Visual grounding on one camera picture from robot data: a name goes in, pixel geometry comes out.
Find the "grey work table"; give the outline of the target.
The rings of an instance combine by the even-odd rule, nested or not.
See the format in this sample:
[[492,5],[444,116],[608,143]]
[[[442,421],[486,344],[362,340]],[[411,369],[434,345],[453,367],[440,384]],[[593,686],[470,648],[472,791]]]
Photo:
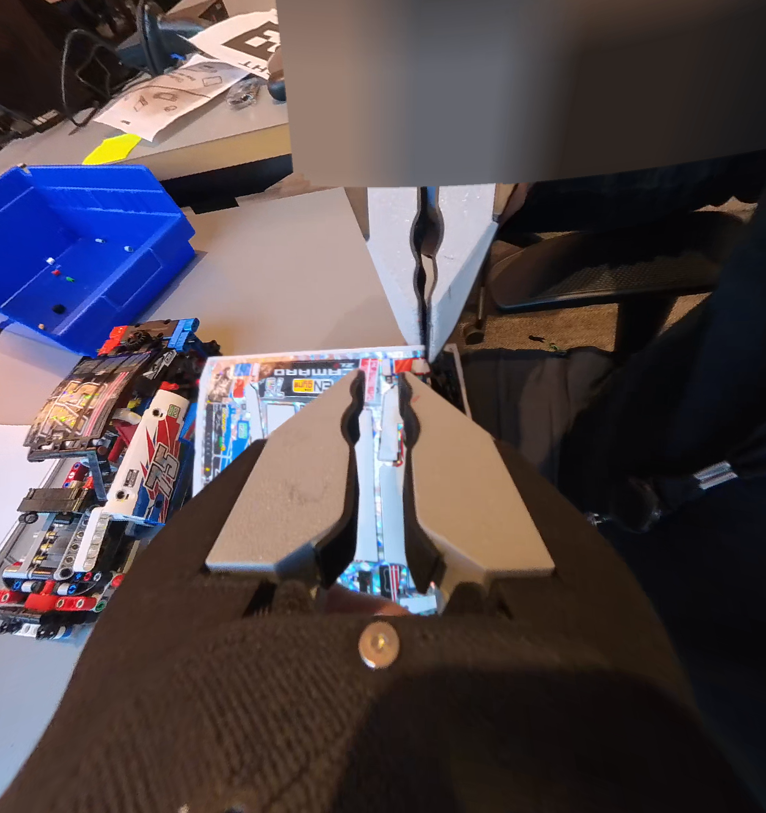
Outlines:
[[[0,152],[0,177],[19,165],[79,165],[103,140],[118,136],[113,127],[92,120],[77,128],[62,121],[44,133],[12,141]],[[225,94],[140,141],[121,164],[147,167],[160,181],[277,158],[291,152],[288,107],[266,88],[257,101],[234,108]]]

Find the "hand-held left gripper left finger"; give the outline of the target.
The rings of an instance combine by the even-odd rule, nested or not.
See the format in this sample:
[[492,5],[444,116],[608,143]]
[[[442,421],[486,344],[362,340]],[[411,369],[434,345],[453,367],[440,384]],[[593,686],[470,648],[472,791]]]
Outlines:
[[249,448],[256,462],[207,555],[209,571],[335,583],[356,548],[365,384],[364,371],[352,371]]

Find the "grey desk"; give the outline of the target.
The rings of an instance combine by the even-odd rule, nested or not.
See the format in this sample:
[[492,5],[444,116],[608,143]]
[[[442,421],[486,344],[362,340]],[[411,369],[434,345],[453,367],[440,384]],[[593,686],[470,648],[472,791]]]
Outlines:
[[[340,188],[251,200],[202,215],[195,258],[143,318],[197,317],[225,354],[415,345],[406,305],[392,305],[347,194]],[[0,636],[0,739],[28,749],[69,683],[76,641]]]

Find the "holographic sticker sheet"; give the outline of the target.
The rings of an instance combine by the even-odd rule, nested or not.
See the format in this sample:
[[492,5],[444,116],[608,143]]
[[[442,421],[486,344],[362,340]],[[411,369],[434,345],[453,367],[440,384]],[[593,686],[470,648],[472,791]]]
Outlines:
[[265,440],[345,375],[364,373],[364,409],[355,446],[358,531],[355,557],[339,578],[360,594],[393,601],[414,615],[438,611],[434,588],[422,595],[409,573],[402,512],[404,431],[398,377],[410,372],[471,417],[456,345],[434,362],[418,346],[312,353],[232,355],[207,362],[196,402],[196,495],[253,443]]

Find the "white line-drawing paper sheet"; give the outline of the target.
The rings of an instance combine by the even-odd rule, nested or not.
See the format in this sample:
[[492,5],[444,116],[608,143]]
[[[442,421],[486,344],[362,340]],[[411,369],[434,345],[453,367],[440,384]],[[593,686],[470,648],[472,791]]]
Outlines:
[[95,119],[153,141],[165,127],[225,93],[247,74],[240,66],[195,54],[179,67],[132,86]]

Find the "person's left hand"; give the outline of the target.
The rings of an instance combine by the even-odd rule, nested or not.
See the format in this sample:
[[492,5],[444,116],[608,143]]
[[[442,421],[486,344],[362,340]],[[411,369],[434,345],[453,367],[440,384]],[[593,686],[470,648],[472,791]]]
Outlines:
[[409,610],[387,598],[357,593],[335,584],[325,591],[323,609],[329,613],[354,615],[403,616]]

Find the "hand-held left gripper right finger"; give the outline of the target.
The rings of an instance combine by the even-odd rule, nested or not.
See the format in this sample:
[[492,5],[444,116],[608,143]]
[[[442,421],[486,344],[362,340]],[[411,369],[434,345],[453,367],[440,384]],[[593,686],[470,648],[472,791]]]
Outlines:
[[424,594],[551,576],[554,561],[490,433],[410,372],[403,420],[404,545]]

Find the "black mesh office chair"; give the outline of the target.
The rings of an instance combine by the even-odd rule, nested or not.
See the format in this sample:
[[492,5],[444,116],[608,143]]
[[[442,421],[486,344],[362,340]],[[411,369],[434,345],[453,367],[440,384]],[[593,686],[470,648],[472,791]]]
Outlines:
[[699,211],[630,228],[501,237],[471,296],[474,323],[493,345],[640,351],[716,289],[744,232],[740,218]]

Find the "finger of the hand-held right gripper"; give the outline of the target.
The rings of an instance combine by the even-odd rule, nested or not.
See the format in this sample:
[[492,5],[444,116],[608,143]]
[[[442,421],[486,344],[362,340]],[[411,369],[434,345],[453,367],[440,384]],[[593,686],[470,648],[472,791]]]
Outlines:
[[419,291],[422,265],[416,244],[421,212],[419,187],[367,189],[368,253],[390,308],[409,345],[428,345],[425,300]]
[[433,281],[426,296],[426,346],[442,348],[459,321],[498,227],[497,185],[433,188],[430,210],[438,216]]

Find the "scattered tiny coloured studs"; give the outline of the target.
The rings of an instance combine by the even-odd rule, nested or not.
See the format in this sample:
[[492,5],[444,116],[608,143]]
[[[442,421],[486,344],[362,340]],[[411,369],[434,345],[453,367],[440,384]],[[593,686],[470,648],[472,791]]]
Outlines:
[[36,278],[47,319],[63,320],[93,303],[134,256],[133,242],[80,238],[60,254],[51,253]]

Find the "toy brick race car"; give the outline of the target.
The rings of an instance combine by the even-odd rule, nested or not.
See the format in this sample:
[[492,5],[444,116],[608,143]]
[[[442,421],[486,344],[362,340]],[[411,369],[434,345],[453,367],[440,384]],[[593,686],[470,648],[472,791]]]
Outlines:
[[55,387],[23,447],[54,463],[17,507],[24,554],[0,583],[0,636],[63,641],[90,628],[146,536],[190,494],[196,399],[205,362],[220,354],[199,320],[115,327]]

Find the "printed marker sheet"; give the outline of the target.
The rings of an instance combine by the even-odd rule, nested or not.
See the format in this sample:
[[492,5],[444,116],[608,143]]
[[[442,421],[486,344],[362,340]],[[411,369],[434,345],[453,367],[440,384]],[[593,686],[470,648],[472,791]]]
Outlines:
[[276,8],[228,17],[189,42],[205,56],[269,80],[271,62],[280,49]]

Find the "blue plastic bin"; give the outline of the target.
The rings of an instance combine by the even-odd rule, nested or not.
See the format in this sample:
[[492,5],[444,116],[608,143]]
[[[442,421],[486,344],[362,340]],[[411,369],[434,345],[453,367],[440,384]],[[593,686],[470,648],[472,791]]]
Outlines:
[[[195,257],[195,229],[143,166],[37,166],[0,177],[0,322],[75,353],[94,354],[133,324]],[[36,278],[51,253],[80,238],[133,242],[134,256],[78,314],[49,320]]]

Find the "yellow paper note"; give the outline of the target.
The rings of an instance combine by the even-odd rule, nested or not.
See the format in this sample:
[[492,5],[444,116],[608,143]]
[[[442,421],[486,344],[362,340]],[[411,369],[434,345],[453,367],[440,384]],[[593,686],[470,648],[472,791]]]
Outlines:
[[140,144],[141,137],[123,133],[105,138],[83,159],[84,166],[99,166],[124,161]]

